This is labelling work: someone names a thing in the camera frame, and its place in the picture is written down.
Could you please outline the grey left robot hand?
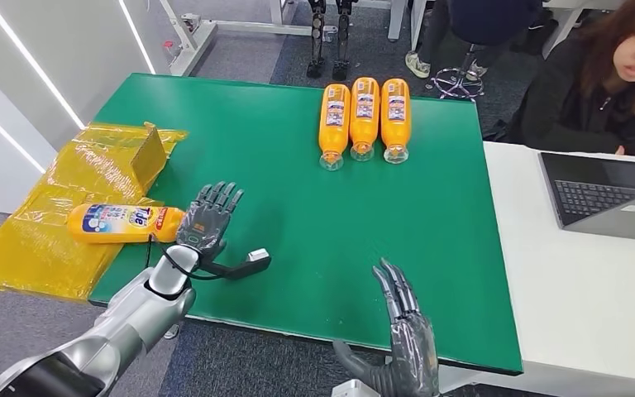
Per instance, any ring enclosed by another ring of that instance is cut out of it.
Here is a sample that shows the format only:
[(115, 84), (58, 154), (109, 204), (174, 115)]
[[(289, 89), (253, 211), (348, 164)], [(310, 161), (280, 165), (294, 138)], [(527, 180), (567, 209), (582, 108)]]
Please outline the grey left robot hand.
[(243, 194), (235, 182), (204, 185), (185, 212), (175, 242), (193, 248), (204, 261), (214, 260), (225, 247), (224, 234)]

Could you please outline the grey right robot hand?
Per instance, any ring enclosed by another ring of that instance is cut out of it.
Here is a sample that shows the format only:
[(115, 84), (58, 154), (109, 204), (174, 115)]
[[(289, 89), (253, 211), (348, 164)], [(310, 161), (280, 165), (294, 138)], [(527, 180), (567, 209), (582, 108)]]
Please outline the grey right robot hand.
[(372, 267), (389, 315), (391, 362), (374, 366), (343, 341), (332, 343), (337, 360), (382, 396), (438, 396), (439, 363), (432, 324), (420, 311), (403, 271), (384, 257)]

